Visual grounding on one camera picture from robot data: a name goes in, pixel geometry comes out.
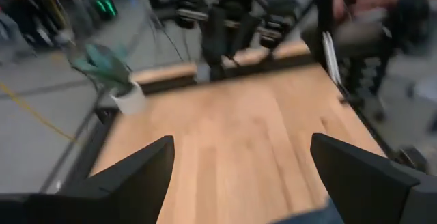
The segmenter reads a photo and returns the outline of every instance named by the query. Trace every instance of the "wooden board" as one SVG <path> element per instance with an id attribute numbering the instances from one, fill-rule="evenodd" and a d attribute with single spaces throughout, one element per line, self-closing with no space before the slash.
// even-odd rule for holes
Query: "wooden board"
<path id="1" fill-rule="evenodd" d="M 117 118 L 91 174 L 173 135 L 158 223 L 264 224 L 315 210 L 327 193 L 309 152 L 314 132 L 382 155 L 340 95 L 318 64 L 156 94 L 144 112 Z"/>

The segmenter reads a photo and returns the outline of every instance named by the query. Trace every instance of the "concrete floor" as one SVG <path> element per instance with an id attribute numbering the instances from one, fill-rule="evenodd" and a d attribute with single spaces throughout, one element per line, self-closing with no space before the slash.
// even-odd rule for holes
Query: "concrete floor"
<path id="1" fill-rule="evenodd" d="M 140 3 L 129 1 L 118 8 L 120 17 L 98 32 L 93 37 L 94 42 L 116 47 L 129 43 L 141 31 L 139 29 L 142 29 L 144 32 L 137 38 L 138 47 L 128 56 L 128 64 L 132 69 L 142 70 L 181 62 L 162 33 L 156 35 L 155 40 L 152 30 L 144 26 L 145 12 Z M 166 29 L 182 59 L 188 61 L 182 30 L 172 24 L 168 24 Z M 289 40 L 298 40 L 297 35 L 298 32 L 293 33 Z M 187 31 L 185 36 L 191 59 L 198 59 L 199 31 Z M 399 57 L 392 61 L 389 72 L 390 76 L 395 77 L 388 78 L 382 90 L 389 121 L 376 125 L 386 140 L 401 145 L 424 138 L 424 133 L 420 132 L 423 128 L 415 128 L 417 131 L 409 132 L 410 122 L 399 122 L 411 120 L 412 113 L 422 107 L 421 102 L 405 98 L 404 88 L 410 81 L 418 81 L 435 73 L 435 70 L 437 61 L 432 57 L 422 57 L 421 60 Z M 60 53 L 44 54 L 26 59 L 18 65 L 3 66 L 0 68 L 0 81 L 69 135 L 75 133 L 96 98 L 89 81 L 71 70 Z M 68 139 L 39 123 L 28 111 L 0 91 L 0 193 L 38 191 L 68 143 Z M 81 146 L 81 140 L 74 144 L 69 163 Z M 68 163 L 57 177 L 61 179 L 67 170 Z"/>

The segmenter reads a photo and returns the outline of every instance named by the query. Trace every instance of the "potted plant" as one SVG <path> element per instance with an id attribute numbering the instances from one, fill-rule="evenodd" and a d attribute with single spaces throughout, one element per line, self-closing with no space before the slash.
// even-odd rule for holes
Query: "potted plant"
<path id="1" fill-rule="evenodd" d="M 105 46 L 88 44 L 85 56 L 76 59 L 72 67 L 101 84 L 123 114 L 137 113 L 145 108 L 145 96 L 138 83 L 130 80 L 130 71 L 117 54 Z"/>

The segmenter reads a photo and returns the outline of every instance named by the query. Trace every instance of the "green plant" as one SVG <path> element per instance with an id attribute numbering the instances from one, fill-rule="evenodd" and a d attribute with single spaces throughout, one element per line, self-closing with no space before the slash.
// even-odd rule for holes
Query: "green plant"
<path id="1" fill-rule="evenodd" d="M 105 89 L 114 89 L 116 96 L 129 93 L 134 85 L 130 82 L 130 72 L 122 61 L 122 54 L 105 46 L 88 44 L 85 56 L 76 59 L 72 67 L 86 74 Z"/>

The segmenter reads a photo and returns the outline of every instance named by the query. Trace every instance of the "wooden table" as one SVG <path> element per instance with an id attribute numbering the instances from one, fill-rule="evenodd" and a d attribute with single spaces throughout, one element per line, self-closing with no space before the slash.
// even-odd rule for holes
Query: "wooden table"
<path id="1" fill-rule="evenodd" d="M 305 49 L 286 44 L 279 54 Z M 252 61 L 261 53 L 247 54 Z M 134 78 L 190 71 L 186 65 Z M 315 210 L 327 192 L 309 152 L 314 132 L 382 155 L 340 95 L 319 64 L 155 94 L 144 112 L 119 115 L 91 174 L 173 135 L 175 165 L 159 223 L 264 224 Z"/>

